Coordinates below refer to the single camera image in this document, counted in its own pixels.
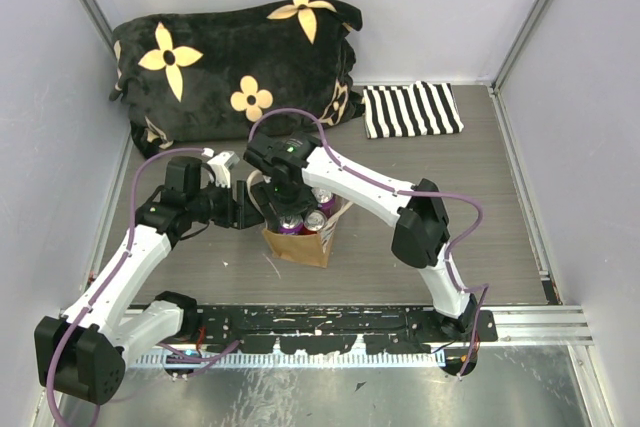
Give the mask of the purple Fanta can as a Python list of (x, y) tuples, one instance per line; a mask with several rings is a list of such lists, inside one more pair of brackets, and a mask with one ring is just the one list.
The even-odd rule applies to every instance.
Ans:
[(282, 235), (298, 235), (304, 228), (304, 220), (300, 214), (283, 215), (279, 218), (278, 233)]
[(328, 189), (313, 187), (312, 193), (317, 201), (318, 209), (330, 218), (336, 212), (336, 196)]

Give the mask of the watermelon print jute bag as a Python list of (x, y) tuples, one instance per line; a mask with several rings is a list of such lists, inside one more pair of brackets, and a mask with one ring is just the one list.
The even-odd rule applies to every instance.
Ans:
[[(247, 177), (250, 197), (257, 209), (257, 183), (260, 181), (269, 182), (269, 179), (257, 170), (252, 171)], [(352, 206), (350, 201), (334, 195), (337, 200), (336, 212), (328, 218), (326, 227), (317, 234), (306, 234), (302, 230), (298, 235), (282, 235), (278, 233), (278, 227), (268, 227), (264, 219), (265, 226), (262, 234), (276, 258), (307, 266), (321, 268), (328, 266), (339, 219)], [(316, 199), (314, 210), (319, 210)]]

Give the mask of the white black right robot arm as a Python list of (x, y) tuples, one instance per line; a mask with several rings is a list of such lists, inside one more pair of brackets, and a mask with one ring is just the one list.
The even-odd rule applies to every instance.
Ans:
[(453, 261), (449, 217), (435, 183), (386, 177), (305, 133), (286, 140), (256, 134), (244, 159), (265, 178), (251, 192), (269, 226), (280, 227), (288, 217), (307, 218), (318, 211), (318, 189), (363, 208), (393, 228), (391, 251), (419, 271), (439, 314), (442, 335), (459, 341), (473, 330), (478, 302)]

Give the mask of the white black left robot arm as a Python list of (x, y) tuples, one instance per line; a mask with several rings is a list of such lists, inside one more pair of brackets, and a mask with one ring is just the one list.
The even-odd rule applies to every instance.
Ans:
[(245, 182), (232, 179), (238, 162), (232, 151), (181, 149), (168, 161), (163, 183), (131, 206), (123, 241), (91, 286), (59, 317), (46, 316), (35, 328), (39, 381), (49, 398), (60, 392), (104, 405), (126, 369), (153, 346), (197, 337), (198, 304), (183, 294), (164, 291), (132, 319), (124, 315), (179, 242), (211, 225), (259, 224)]

